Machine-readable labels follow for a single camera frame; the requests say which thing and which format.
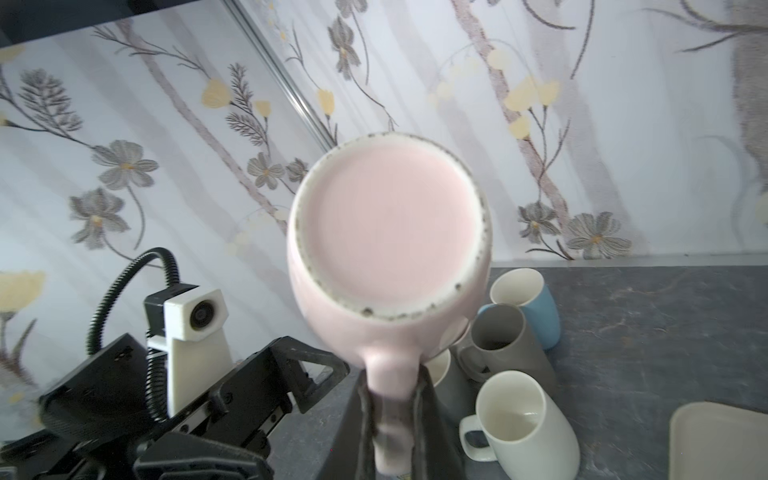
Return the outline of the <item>light grey mug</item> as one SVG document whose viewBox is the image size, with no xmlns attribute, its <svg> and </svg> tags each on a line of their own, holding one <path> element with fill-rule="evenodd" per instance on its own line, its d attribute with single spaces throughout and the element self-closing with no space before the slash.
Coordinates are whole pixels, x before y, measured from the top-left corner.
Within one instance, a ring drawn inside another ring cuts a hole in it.
<svg viewBox="0 0 768 480">
<path fill-rule="evenodd" d="M 424 366 L 432 381 L 438 407 L 451 424 L 458 425 L 475 413 L 476 391 L 449 349 Z"/>
</svg>

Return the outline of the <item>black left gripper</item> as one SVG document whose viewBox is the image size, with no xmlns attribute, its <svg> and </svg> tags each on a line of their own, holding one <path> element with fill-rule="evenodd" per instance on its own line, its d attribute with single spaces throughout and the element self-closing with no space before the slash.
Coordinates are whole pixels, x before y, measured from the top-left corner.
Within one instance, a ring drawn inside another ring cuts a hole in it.
<svg viewBox="0 0 768 480">
<path fill-rule="evenodd" d="M 331 352 L 285 336 L 161 419 L 145 390 L 158 367 L 125 334 L 43 394 L 60 456 L 43 478 L 270 479 L 267 436 L 288 412 L 288 391 L 304 414 L 350 373 Z"/>
</svg>

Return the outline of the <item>left corner aluminium profile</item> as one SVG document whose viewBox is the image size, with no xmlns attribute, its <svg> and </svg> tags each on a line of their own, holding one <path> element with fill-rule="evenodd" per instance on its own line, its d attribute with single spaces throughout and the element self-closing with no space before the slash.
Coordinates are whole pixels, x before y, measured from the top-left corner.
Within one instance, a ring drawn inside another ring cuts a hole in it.
<svg viewBox="0 0 768 480">
<path fill-rule="evenodd" d="M 337 145 L 336 141 L 323 126 L 320 118 L 290 76 L 284 62 L 278 58 L 277 53 L 272 49 L 267 38 L 248 14 L 244 3 L 237 0 L 224 0 L 223 3 L 256 53 L 266 63 L 268 71 L 279 85 L 283 95 L 301 118 L 313 138 L 324 151 L 334 148 Z"/>
</svg>

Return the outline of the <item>beige plastic tray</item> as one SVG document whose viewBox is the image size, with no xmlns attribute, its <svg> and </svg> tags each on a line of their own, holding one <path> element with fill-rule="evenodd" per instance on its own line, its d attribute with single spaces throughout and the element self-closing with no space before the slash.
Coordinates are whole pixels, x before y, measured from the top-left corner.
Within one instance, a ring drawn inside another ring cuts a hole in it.
<svg viewBox="0 0 768 480">
<path fill-rule="evenodd" d="M 765 479 L 767 415 L 713 402 L 679 407 L 669 423 L 670 479 Z"/>
</svg>

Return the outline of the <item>light blue mug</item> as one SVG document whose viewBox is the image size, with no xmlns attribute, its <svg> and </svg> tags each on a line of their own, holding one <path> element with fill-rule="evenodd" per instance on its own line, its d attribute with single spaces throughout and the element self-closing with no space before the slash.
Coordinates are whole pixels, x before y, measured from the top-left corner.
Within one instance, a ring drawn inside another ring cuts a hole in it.
<svg viewBox="0 0 768 480">
<path fill-rule="evenodd" d="M 525 315 L 544 350 L 561 339 L 561 320 L 555 300 L 543 275 L 532 268 L 517 268 L 502 274 L 490 287 L 493 304 L 514 305 Z"/>
</svg>

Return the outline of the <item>pink mug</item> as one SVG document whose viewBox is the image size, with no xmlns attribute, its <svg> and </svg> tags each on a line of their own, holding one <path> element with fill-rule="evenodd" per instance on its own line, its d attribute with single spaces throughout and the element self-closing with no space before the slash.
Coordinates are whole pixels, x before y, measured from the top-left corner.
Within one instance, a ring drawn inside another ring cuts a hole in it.
<svg viewBox="0 0 768 480">
<path fill-rule="evenodd" d="M 478 183 L 433 141 L 398 132 L 348 141 L 299 186 L 287 234 L 292 289 L 319 339 L 366 371 L 384 475 L 412 469 L 419 366 L 445 351 L 452 322 L 478 309 L 491 250 Z"/>
</svg>

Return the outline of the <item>dark grey mug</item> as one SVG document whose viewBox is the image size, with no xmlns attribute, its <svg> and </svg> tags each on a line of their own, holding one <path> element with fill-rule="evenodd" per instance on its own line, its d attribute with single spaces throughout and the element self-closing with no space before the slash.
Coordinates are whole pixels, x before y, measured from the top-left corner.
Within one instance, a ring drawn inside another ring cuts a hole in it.
<svg viewBox="0 0 768 480">
<path fill-rule="evenodd" d="M 531 324 L 516 306 L 483 306 L 453 349 L 461 368 L 476 382 L 515 370 L 532 376 L 549 394 L 557 389 L 554 369 Z"/>
</svg>

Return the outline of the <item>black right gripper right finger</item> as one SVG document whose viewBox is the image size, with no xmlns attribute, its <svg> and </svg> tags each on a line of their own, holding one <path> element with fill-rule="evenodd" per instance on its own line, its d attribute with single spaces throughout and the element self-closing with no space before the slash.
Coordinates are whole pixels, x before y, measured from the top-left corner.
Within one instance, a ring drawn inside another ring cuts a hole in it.
<svg viewBox="0 0 768 480">
<path fill-rule="evenodd" d="M 411 476 L 415 480 L 464 480 L 463 460 L 443 421 L 428 369 L 419 366 L 413 403 Z"/>
</svg>

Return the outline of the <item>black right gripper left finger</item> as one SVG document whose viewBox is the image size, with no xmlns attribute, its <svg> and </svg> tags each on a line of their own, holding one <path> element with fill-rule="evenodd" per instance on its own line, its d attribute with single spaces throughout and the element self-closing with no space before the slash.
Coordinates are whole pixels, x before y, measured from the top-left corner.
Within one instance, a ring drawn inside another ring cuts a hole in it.
<svg viewBox="0 0 768 480">
<path fill-rule="evenodd" d="M 359 374 L 347 403 L 332 449 L 317 480 L 372 480 L 375 478 L 374 402 L 366 371 Z"/>
</svg>

